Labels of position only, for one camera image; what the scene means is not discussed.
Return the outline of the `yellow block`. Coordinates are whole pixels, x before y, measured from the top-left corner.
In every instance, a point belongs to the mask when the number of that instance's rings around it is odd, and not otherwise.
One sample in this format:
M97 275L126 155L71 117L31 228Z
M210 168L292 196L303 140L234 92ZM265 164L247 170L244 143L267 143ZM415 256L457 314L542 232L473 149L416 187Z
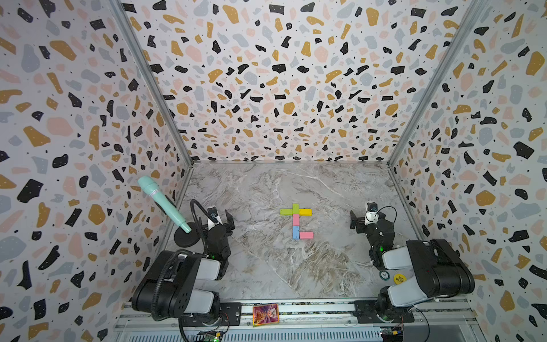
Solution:
M300 209L299 215L302 217L310 217L313 215L313 211L311 209Z

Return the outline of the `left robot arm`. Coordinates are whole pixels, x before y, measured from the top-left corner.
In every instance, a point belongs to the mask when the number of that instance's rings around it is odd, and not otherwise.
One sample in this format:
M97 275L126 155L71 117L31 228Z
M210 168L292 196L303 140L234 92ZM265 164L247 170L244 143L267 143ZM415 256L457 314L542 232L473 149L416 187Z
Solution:
M198 289L195 283L219 281L225 276L232 254L228 238L235 228L234 218L225 212L223 221L215 207L207 211L217 222L189 225L202 229L208 253L162 251L132 295L133 310L151 314L155 321L182 319L185 326L213 325L224 318L219 294Z

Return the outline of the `blue block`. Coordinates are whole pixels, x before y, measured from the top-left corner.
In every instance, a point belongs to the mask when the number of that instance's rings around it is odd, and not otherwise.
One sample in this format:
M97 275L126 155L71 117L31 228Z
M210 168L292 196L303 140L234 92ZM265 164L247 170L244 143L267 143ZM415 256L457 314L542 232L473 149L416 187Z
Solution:
M292 237L295 240L300 239L300 227L299 226L293 226L293 228L292 228Z

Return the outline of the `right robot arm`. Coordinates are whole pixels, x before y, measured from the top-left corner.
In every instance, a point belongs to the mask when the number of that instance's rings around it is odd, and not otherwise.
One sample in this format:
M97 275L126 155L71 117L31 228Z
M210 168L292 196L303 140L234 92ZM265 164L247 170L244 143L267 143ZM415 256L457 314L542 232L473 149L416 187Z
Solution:
M414 322L413 306L471 294L475 289L474 277L447 240L408 240L395 247L395 221L386 219L375 202L367 203L363 217L350 212L350 228L366 236L369 257L382 279L389 279L389 271L413 271L406 281L383 287L376 300L354 302L354 316L360 323Z

